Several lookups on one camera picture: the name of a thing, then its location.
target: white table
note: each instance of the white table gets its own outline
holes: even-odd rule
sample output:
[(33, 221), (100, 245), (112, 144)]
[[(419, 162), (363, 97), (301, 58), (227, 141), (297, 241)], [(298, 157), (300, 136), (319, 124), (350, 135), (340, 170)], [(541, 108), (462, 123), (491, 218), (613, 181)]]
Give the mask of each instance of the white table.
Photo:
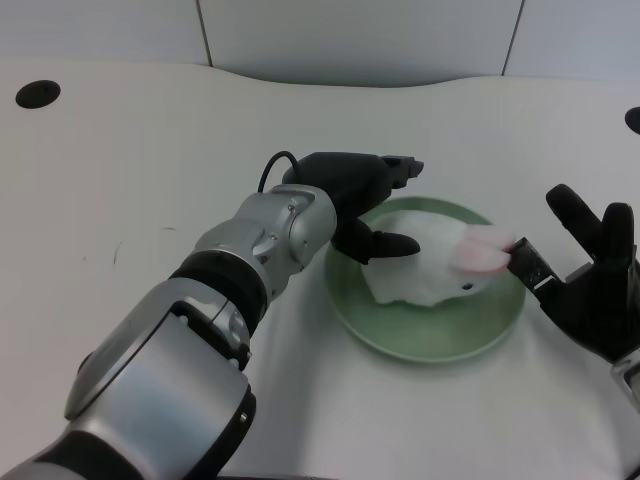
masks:
[[(547, 208), (551, 187), (571, 185), (598, 215), (611, 201), (640, 212), (640, 136), (623, 120), (638, 84), (308, 87), (50, 60), (2, 60), (0, 71), (0, 471), (56, 438), (80, 361), (235, 212), (278, 150), (415, 155), (425, 170), (400, 195), (512, 225), (561, 275), (587, 257)], [(42, 78), (60, 83), (58, 101), (16, 106), (18, 89)], [(608, 365), (531, 298), (490, 354), (408, 365), (342, 329), (322, 261), (291, 281), (253, 338), (258, 413), (230, 471), (619, 479), (640, 462), (640, 415)]]

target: plush rabbit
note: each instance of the plush rabbit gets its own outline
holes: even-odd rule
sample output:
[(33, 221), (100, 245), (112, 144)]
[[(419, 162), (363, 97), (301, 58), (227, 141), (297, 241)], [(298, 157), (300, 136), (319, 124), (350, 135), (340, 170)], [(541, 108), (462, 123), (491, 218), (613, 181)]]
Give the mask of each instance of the plush rabbit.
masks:
[(509, 264), (505, 253), (512, 232), (494, 225), (467, 225), (451, 217), (421, 211), (381, 216), (372, 230), (401, 233), (420, 244), (415, 255), (373, 258), (362, 273), (377, 303), (403, 300), (433, 306), (448, 298), (480, 292)]

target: green plate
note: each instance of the green plate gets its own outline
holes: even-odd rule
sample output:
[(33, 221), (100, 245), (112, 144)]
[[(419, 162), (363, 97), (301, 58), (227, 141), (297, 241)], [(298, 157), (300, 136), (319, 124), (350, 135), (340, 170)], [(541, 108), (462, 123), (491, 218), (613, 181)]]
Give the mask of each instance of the green plate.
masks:
[[(390, 200), (362, 217), (370, 222), (397, 210), (421, 210), (489, 224), (454, 203), (425, 197)], [(360, 264), (333, 248), (327, 252), (325, 280), (335, 310), (357, 338), (388, 355), (415, 362), (449, 362), (477, 355), (510, 331), (524, 304), (525, 288), (509, 272), (476, 295), (446, 300), (434, 307), (405, 302), (378, 305)]]

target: pink bunny ear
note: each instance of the pink bunny ear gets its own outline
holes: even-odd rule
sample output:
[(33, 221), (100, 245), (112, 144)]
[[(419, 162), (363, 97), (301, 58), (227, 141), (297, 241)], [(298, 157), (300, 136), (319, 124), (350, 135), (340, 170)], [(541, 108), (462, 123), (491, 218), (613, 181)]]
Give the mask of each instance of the pink bunny ear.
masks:
[(464, 239), (451, 253), (451, 267), (466, 273), (495, 274), (506, 270), (511, 255), (475, 240)]
[(464, 238), (500, 250), (507, 250), (516, 243), (516, 236), (513, 232), (495, 225), (469, 225), (464, 231)]

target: black cable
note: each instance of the black cable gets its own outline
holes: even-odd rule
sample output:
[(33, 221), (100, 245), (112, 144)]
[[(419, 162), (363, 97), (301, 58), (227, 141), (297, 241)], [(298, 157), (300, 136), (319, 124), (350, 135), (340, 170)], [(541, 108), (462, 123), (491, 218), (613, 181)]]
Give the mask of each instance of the black cable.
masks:
[(264, 167), (262, 177), (260, 177), (260, 183), (258, 184), (258, 193), (262, 193), (264, 191), (264, 184), (267, 183), (267, 177), (269, 176), (271, 167), (273, 167), (273, 164), (280, 160), (282, 157), (287, 157), (289, 159), (289, 161), (291, 162), (291, 166), (293, 167), (293, 171), (296, 174), (296, 181), (298, 183), (302, 183), (302, 175), (300, 175), (300, 165), (298, 165), (296, 157), (294, 157), (291, 152), (278, 152), (273, 157), (271, 157), (271, 160), (267, 162), (267, 166)]

